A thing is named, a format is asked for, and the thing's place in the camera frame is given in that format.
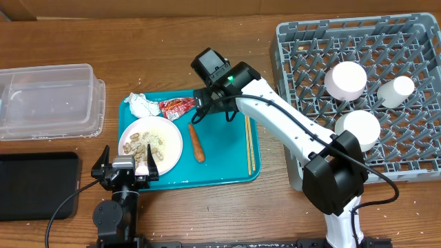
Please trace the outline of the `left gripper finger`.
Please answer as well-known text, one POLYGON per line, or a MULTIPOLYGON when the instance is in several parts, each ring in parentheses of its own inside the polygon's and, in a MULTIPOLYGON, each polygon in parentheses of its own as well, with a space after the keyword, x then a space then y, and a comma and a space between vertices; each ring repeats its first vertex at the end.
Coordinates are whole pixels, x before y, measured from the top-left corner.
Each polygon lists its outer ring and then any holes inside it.
POLYGON ((109 153, 110 153, 110 146, 106 145, 104 150, 103 150, 103 153, 100 155, 98 160, 92 166, 92 170, 98 170, 98 169, 101 169, 104 166, 107 166, 108 163, 109 163, 109 157, 110 157, 109 153))
POLYGON ((158 168, 152 156, 150 144, 147 145, 147 168, 149 171, 149 176, 159 176, 158 168))

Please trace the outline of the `wooden chopstick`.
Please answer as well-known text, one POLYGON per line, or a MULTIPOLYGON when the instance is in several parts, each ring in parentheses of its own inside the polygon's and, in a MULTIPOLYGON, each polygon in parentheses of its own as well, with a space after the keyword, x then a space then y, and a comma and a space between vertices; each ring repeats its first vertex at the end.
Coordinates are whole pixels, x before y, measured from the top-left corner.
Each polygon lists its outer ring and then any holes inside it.
POLYGON ((249 137, 249 117, 244 116, 245 120, 245 136, 246 136, 246 145, 247 145, 247 170, 248 174, 252 174, 252 163, 251 163, 251 154, 250 154, 250 137, 249 137))
POLYGON ((251 120, 250 120, 249 116, 245 116, 245 122, 247 124, 251 169, 253 172, 255 172, 256 171, 256 161, 255 161, 255 157, 254 157, 254 144, 253 144, 253 138, 252 138, 251 120))

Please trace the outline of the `white saucer bowl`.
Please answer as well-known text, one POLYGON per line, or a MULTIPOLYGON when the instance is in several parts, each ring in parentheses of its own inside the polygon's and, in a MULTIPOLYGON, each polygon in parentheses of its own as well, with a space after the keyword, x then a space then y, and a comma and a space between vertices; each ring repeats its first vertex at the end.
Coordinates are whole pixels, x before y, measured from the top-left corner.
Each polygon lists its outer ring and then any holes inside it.
POLYGON ((380 136, 380 123, 370 112, 356 110, 341 116, 335 123, 334 132, 342 134, 344 131, 351 132, 360 144, 362 152, 370 150, 380 136))

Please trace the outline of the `white cup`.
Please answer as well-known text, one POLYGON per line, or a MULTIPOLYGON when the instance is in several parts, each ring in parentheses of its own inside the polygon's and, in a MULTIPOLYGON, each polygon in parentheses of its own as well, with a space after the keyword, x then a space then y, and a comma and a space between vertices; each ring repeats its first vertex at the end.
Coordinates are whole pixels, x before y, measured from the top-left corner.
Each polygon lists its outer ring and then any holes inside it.
POLYGON ((377 91, 377 97, 384 99, 382 102, 384 107, 395 108, 403 103, 414 90, 415 84, 411 78, 399 76, 380 86, 377 91))

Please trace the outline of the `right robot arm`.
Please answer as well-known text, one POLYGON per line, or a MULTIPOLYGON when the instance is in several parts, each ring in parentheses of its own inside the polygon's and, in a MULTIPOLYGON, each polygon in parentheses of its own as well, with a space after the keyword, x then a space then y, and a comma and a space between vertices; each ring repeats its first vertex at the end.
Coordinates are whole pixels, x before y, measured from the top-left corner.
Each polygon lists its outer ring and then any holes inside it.
POLYGON ((200 122, 211 110, 241 112, 263 125, 301 164, 301 189, 325 215, 330 247, 359 247, 364 240, 357 206, 367 170, 356 137, 335 134, 301 114, 277 95, 268 82, 245 62, 193 61, 192 69, 205 87, 194 91, 200 122))

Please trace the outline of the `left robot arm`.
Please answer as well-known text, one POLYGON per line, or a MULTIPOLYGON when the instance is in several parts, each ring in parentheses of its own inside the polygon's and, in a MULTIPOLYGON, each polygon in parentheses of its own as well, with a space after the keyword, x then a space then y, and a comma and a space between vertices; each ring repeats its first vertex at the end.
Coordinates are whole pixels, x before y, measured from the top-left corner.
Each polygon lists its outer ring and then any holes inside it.
POLYGON ((112 198, 99 203, 94 209, 93 222, 97 228, 97 247, 151 247, 150 242, 137 234, 139 191, 149 189, 159 173, 147 147, 146 175, 136 175, 135 159, 132 155, 117 156, 109 162, 110 148, 107 146, 91 169, 91 176, 103 189, 112 192, 112 198))

